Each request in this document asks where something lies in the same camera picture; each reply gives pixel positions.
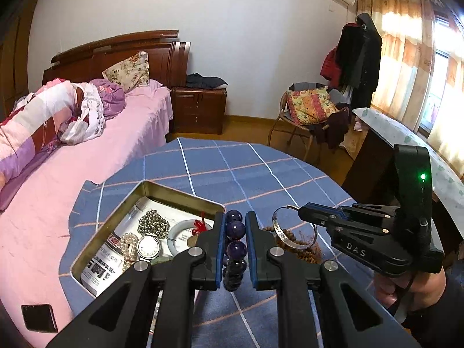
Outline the right hand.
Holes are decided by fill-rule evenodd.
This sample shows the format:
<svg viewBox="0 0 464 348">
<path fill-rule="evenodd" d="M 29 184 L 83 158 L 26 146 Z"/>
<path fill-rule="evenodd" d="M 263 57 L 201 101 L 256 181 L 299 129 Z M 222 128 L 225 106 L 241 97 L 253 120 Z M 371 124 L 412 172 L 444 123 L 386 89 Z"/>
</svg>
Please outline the right hand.
<svg viewBox="0 0 464 348">
<path fill-rule="evenodd" d="M 406 289 L 411 278 L 411 273 L 405 273 L 397 278 L 388 278 L 376 273 L 374 275 L 376 299 L 384 307 L 391 307 L 398 299 L 396 289 Z M 441 268 L 439 273 L 418 273 L 408 291 L 413 299 L 409 310 L 425 309 L 436 304 L 444 294 L 446 284 L 444 268 Z"/>
</svg>

